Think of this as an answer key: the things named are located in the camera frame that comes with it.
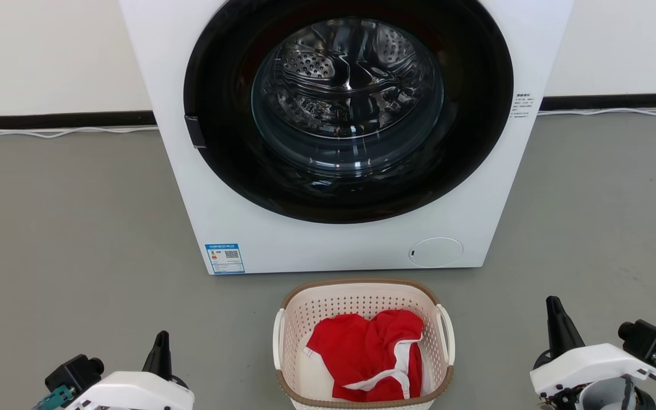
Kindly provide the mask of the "steel washer drum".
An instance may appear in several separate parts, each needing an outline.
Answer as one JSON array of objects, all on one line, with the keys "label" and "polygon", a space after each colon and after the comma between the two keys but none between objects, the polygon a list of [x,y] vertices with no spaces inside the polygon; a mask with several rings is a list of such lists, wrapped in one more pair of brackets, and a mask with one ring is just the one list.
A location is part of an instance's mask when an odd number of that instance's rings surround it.
[{"label": "steel washer drum", "polygon": [[416,36],[357,17],[284,39],[263,60],[252,99],[282,124],[334,140],[433,118],[444,103],[440,67]]}]

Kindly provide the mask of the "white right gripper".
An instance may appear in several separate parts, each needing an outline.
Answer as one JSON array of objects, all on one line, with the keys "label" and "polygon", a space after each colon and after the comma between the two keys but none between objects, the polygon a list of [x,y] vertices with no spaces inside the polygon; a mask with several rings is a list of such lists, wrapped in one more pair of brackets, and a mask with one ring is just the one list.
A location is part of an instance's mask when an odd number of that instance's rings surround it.
[{"label": "white right gripper", "polygon": [[545,304],[549,355],[554,359],[530,372],[537,395],[551,397],[566,389],[625,375],[640,380],[656,377],[656,367],[611,343],[585,347],[560,298],[548,296]]}]

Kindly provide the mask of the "black baseboard strip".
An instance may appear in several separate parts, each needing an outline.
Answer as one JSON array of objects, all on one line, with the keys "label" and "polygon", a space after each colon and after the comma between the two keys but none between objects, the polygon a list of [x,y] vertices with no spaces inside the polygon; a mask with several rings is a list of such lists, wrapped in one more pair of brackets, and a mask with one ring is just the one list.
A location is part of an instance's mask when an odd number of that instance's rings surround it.
[{"label": "black baseboard strip", "polygon": [[540,111],[656,108],[656,93],[544,97]]},{"label": "black baseboard strip", "polygon": [[156,125],[157,122],[154,113],[150,110],[0,116],[0,129],[3,130],[83,127],[109,128]]}]

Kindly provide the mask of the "round white filter cover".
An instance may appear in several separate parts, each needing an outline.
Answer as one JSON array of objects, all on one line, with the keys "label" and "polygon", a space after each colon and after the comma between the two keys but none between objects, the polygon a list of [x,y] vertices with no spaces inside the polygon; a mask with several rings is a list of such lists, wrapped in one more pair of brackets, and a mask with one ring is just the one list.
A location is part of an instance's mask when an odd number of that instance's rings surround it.
[{"label": "round white filter cover", "polygon": [[421,268],[448,267],[460,259],[464,248],[459,241],[448,237],[433,237],[414,244],[409,260]]}]

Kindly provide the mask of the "black round washer door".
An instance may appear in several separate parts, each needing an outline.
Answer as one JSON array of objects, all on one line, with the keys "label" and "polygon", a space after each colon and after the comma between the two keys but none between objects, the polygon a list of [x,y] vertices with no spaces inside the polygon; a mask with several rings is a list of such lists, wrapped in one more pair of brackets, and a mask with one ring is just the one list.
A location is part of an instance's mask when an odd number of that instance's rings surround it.
[{"label": "black round washer door", "polygon": [[[313,23],[357,17],[416,36],[440,67],[444,103],[424,121],[318,138],[256,109],[266,57]],[[508,41],[479,0],[227,0],[199,31],[184,76],[211,170],[258,207],[330,225],[387,220],[435,202],[490,155],[513,92]]]}]

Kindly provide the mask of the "small text sticker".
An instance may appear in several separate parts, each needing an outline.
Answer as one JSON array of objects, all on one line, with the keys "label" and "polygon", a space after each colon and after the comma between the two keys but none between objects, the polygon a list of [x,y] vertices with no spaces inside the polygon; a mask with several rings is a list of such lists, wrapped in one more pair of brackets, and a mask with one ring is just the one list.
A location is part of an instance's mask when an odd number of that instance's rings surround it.
[{"label": "small text sticker", "polygon": [[532,93],[516,93],[510,109],[509,118],[521,119],[535,117],[538,112],[538,99]]}]

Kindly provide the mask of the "white front-load washing machine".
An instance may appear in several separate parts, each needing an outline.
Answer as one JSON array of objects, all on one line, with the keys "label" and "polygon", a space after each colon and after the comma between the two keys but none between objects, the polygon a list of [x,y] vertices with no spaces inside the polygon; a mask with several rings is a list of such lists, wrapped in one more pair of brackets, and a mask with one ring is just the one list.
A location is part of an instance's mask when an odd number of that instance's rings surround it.
[{"label": "white front-load washing machine", "polygon": [[[479,168],[448,194],[387,220],[322,224],[258,207],[229,188],[193,147],[185,123],[187,63],[199,31],[227,0],[118,0],[162,143],[203,259],[206,244],[238,244],[245,273],[357,272],[421,268],[414,244],[459,241],[443,268],[481,267],[502,217],[536,117],[508,117]],[[516,93],[532,93],[537,114],[575,0],[479,0],[508,41]]]}]

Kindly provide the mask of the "blue energy label sticker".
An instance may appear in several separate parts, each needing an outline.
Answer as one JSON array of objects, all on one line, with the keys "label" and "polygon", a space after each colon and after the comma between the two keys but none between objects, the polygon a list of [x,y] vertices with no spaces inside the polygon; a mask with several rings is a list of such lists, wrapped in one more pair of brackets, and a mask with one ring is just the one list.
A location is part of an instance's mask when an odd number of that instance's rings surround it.
[{"label": "blue energy label sticker", "polygon": [[238,244],[206,244],[205,250],[214,275],[245,273]]}]

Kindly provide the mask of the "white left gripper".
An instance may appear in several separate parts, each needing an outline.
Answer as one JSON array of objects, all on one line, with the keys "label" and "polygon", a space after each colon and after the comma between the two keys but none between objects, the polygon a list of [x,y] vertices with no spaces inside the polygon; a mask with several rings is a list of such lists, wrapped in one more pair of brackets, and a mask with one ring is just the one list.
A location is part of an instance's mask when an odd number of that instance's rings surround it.
[{"label": "white left gripper", "polygon": [[192,410],[195,395],[173,379],[170,335],[157,333],[142,371],[116,371],[76,397],[66,410]]}]

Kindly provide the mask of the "white perforated laundry basket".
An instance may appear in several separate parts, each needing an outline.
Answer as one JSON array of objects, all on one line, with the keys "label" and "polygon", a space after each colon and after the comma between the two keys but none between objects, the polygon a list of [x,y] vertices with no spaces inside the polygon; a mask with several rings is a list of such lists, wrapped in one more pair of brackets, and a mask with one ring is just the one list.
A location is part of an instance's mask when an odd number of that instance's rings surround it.
[{"label": "white perforated laundry basket", "polygon": [[[333,379],[304,348],[321,320],[341,314],[372,319],[409,310],[424,321],[419,342],[424,385],[418,399],[353,402],[331,396]],[[273,361],[281,389],[295,410],[430,410],[454,376],[456,344],[448,312],[427,286],[399,278],[351,278],[299,286],[283,301],[273,326]]]}]

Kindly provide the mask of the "red garment white trim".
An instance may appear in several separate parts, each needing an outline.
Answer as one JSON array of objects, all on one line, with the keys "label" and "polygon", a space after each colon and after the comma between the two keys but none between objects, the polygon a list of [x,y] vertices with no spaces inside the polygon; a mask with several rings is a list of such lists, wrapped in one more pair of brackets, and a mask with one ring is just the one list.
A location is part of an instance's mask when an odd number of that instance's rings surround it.
[{"label": "red garment white trim", "polygon": [[409,310],[385,310],[372,319],[341,314],[321,320],[303,351],[325,366],[334,399],[418,399],[424,385],[423,331],[424,321]]}]

